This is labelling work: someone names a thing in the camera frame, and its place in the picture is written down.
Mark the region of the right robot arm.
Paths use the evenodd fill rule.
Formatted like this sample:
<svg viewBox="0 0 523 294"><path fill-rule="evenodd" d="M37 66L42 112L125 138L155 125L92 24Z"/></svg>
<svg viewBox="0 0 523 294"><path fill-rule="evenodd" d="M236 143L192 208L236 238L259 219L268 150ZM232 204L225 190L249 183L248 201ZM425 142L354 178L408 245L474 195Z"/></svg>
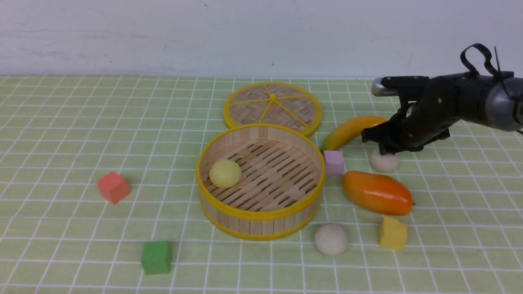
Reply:
<svg viewBox="0 0 523 294"><path fill-rule="evenodd" d="M450 127L460 120L521 133L523 80L493 66L497 53L486 46L475 43L471 48L484 56L488 75L481 75L463 50L460 60L467 70L462 73L376 78L372 94L397 96L400 108L388 121L365 128L362 142L377 143L382 155L420 152L430 143L449 138Z"/></svg>

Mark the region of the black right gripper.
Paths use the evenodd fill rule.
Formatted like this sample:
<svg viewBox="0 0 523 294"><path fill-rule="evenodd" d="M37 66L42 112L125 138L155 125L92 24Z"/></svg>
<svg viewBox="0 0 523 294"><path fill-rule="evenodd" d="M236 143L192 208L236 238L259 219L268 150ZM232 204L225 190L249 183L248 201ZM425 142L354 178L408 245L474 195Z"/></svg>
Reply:
<svg viewBox="0 0 523 294"><path fill-rule="evenodd" d="M400 108L387 122L361 132L362 142L378 144L380 155L419 152L425 145L449 137L458 121L456 88L446 76L430 78L422 91L398 96Z"/></svg>

